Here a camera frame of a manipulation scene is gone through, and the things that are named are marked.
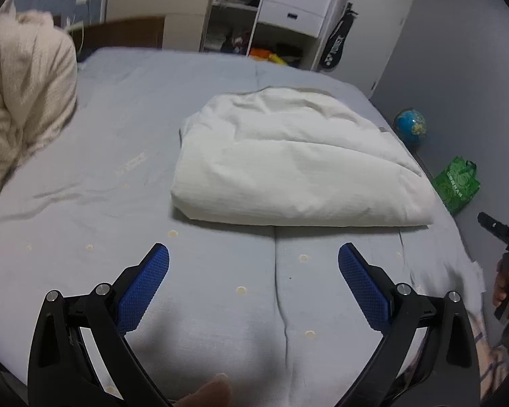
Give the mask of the person's left hand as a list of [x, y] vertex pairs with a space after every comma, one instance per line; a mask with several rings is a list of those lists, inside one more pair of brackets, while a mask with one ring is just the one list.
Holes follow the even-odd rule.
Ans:
[[177, 401], [174, 407], [229, 407], [231, 384], [224, 377], [215, 377], [196, 392]]

